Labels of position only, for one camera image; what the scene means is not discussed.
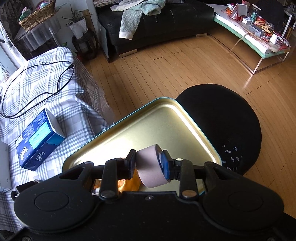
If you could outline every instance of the woven basket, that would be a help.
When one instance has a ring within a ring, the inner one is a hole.
[[[19,21],[19,24],[23,27],[24,30],[29,31],[46,19],[52,17],[54,15],[54,7],[55,1],[47,4],[41,9],[36,10],[25,19]]]

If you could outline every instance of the beige tape roll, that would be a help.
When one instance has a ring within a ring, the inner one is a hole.
[[[136,168],[142,183],[148,188],[169,183],[162,172],[161,152],[159,145],[149,146],[136,152]]]

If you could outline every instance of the black seat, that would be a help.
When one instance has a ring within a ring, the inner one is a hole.
[[[216,84],[195,85],[176,101],[200,127],[226,168],[241,175],[256,162],[261,149],[259,120],[237,93]]]

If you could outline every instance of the round side table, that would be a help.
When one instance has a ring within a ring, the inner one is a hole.
[[[84,33],[80,39],[77,39],[75,35],[73,35],[72,43],[76,48],[78,54],[86,60],[93,59],[98,54],[98,38],[90,29],[86,33]],[[81,49],[81,44],[86,44],[87,49]]]

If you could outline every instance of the bed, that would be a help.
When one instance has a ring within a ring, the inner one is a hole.
[[[31,59],[6,81],[1,90],[1,96],[5,93],[8,84],[12,81],[13,83],[4,99],[5,114],[17,113],[40,93],[56,91],[57,80],[69,67],[68,62],[37,66],[25,70],[17,78],[16,76],[29,66],[57,61],[69,61],[75,66],[73,77],[58,95],[52,96],[19,118],[7,119],[0,116],[0,140],[9,145],[12,190],[23,183],[35,179],[46,180],[61,173],[63,162],[69,155],[109,128],[114,122],[114,114],[107,104],[103,90],[98,87],[96,81],[71,50],[65,47],[55,48]],[[72,69],[69,69],[62,75],[60,87],[69,80],[71,74]],[[45,97],[47,95],[39,97],[26,109]],[[33,172],[20,167],[15,141],[44,108],[48,108],[56,116],[66,139]],[[14,215],[14,202],[10,196],[12,190],[0,193],[0,230],[17,232],[21,226]]]

